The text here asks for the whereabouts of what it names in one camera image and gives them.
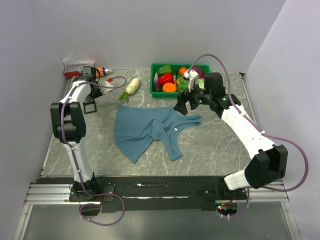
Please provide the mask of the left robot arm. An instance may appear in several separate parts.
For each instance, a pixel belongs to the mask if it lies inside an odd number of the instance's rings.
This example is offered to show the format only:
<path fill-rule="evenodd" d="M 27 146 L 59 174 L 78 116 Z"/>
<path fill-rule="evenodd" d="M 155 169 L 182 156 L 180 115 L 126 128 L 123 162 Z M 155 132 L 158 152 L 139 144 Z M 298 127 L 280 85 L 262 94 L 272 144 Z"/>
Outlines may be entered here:
<path fill-rule="evenodd" d="M 87 127 L 83 106 L 90 94 L 99 92 L 96 72 L 92 66 L 83 67 L 81 76 L 73 80 L 66 96 L 50 105 L 53 135 L 66 149 L 73 169 L 71 193 L 87 201 L 93 201 L 99 195 L 85 150 Z"/>

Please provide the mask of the blue tank top garment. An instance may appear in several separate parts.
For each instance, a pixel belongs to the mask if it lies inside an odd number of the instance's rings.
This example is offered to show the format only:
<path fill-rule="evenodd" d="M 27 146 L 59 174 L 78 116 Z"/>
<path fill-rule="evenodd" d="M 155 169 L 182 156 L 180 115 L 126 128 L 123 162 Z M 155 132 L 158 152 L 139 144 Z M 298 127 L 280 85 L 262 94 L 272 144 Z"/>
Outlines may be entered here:
<path fill-rule="evenodd" d="M 160 141 L 170 158 L 175 161 L 183 156 L 179 145 L 179 133 L 199 126 L 200 114 L 182 115 L 172 106 L 137 108 L 120 105 L 114 125 L 114 142 L 118 149 L 134 164 L 153 141 Z"/>

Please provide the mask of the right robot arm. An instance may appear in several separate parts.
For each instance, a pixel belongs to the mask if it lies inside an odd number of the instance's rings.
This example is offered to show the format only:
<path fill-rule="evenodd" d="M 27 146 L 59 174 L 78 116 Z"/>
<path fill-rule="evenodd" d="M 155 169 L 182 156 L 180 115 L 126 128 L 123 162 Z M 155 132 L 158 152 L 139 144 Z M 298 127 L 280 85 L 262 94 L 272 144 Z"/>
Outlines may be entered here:
<path fill-rule="evenodd" d="M 285 176 L 288 150 L 254 127 L 241 102 L 224 87 L 220 73 L 206 74 L 203 88 L 199 87 L 200 77 L 194 70 L 185 71 L 182 79 L 188 82 L 188 87 L 177 95 L 174 109 L 186 115 L 186 103 L 191 110 L 199 105 L 209 106 L 234 131 L 251 158 L 245 169 L 220 179 L 218 193 L 223 199 L 230 199 L 238 189 L 259 189 Z"/>

